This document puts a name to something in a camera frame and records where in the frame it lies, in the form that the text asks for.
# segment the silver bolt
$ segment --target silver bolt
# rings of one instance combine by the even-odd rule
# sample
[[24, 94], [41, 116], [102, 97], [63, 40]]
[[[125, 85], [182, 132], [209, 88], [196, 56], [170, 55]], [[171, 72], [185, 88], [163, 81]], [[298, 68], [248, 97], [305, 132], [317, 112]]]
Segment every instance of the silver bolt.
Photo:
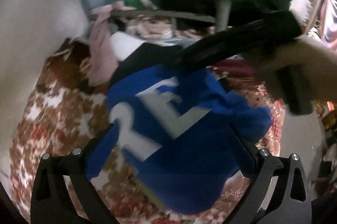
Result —
[[263, 155], [263, 156], [265, 156], [265, 157], [267, 157], [267, 155], [269, 155], [269, 152], [266, 149], [261, 149], [260, 150], [260, 154]]
[[49, 154], [49, 153], [44, 153], [44, 154], [42, 155], [42, 158], [43, 158], [43, 159], [49, 159], [49, 157], [50, 157], [50, 154]]
[[299, 159], [300, 159], [300, 157], [299, 157], [298, 155], [296, 155], [296, 154], [292, 154], [292, 158], [293, 158], [294, 160], [299, 160]]
[[81, 148], [75, 148], [73, 151], [72, 151], [72, 154], [77, 156], [79, 155], [80, 153], [82, 152], [82, 149]]

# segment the pink cloth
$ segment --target pink cloth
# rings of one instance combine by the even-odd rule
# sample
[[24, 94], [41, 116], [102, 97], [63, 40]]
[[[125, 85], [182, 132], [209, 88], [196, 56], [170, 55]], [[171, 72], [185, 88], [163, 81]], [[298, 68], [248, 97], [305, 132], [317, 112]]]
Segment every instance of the pink cloth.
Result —
[[110, 42], [111, 33], [108, 28], [108, 19], [112, 6], [104, 6], [93, 25], [89, 39], [90, 64], [88, 72], [89, 84], [96, 86], [110, 80], [118, 67], [117, 57]]

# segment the floral blanket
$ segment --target floral blanket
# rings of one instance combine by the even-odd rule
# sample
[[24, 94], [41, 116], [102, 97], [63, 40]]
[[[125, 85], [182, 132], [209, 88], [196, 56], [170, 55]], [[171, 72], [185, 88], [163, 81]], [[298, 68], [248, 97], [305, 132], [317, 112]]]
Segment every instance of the floral blanket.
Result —
[[[95, 87], [91, 95], [81, 91], [85, 90], [82, 85], [86, 75], [80, 66], [83, 61], [88, 61], [88, 57], [86, 45], [68, 40], [47, 59], [17, 127], [10, 148], [11, 198], [28, 221], [34, 177], [42, 154], [66, 155], [74, 148], [84, 147], [108, 126], [104, 105], [107, 85]], [[273, 125], [257, 146], [279, 155], [284, 121], [282, 102], [272, 100], [264, 86], [255, 86], [252, 78], [228, 78], [228, 81], [230, 88], [246, 97], [251, 106], [271, 109]], [[78, 214], [86, 217], [70, 180], [66, 180], [66, 184]], [[150, 201], [115, 148], [92, 184], [122, 224], [217, 224], [232, 212], [245, 193], [249, 180], [237, 173], [226, 182], [220, 198], [210, 210], [198, 215], [181, 215], [158, 208]]]

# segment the blue fabric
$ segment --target blue fabric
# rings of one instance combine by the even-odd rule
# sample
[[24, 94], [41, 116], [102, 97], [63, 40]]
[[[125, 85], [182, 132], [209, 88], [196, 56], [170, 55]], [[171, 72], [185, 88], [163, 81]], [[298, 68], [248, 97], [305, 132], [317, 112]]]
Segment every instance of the blue fabric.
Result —
[[[157, 94], [174, 94], [177, 99], [168, 102], [173, 109], [180, 115], [195, 107], [209, 110], [175, 139], [137, 95], [173, 77], [175, 86], [163, 85], [156, 89]], [[232, 133], [227, 124], [232, 123], [242, 136], [257, 142], [272, 123], [269, 108], [251, 108], [242, 96], [234, 92], [226, 94], [206, 69], [181, 74], [158, 65], [139, 71], [110, 88], [106, 100], [108, 110], [119, 103], [127, 104], [132, 109], [131, 130], [161, 146], [141, 160], [125, 145], [122, 147], [125, 160], [137, 169], [136, 177], [168, 208], [184, 214], [209, 209], [219, 198], [225, 181], [238, 170], [224, 140], [224, 134]], [[88, 179], [98, 176], [122, 134], [124, 120], [122, 117], [111, 121], [115, 126], [87, 160]]]

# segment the patterned cloth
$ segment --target patterned cloth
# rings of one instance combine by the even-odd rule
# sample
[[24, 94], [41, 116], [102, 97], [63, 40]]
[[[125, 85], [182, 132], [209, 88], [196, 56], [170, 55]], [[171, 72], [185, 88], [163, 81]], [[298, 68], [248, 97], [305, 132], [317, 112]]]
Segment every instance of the patterned cloth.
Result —
[[[148, 19], [149, 23], [153, 21], [153, 18]], [[191, 32], [205, 35], [208, 31]], [[10, 148], [11, 198], [28, 221], [34, 177], [42, 154], [66, 155], [76, 147], [84, 147], [108, 126], [104, 106], [106, 87], [97, 86], [92, 95], [79, 92], [80, 83], [86, 76], [80, 72], [77, 56], [81, 56], [81, 60], [88, 57], [73, 50], [68, 57], [59, 55], [47, 60], [28, 99]], [[252, 78], [228, 80], [231, 89], [243, 95], [251, 106], [268, 106], [271, 109], [273, 124], [257, 146], [267, 148], [278, 156], [284, 121], [283, 103], [274, 101], [263, 85], [255, 86]], [[149, 201], [118, 148], [112, 151], [100, 175], [92, 183], [108, 209], [122, 224], [222, 223], [249, 186], [249, 180], [237, 173], [226, 182], [220, 198], [210, 210], [191, 216], [163, 210]], [[86, 217], [71, 182], [67, 180], [66, 184], [78, 214]]]

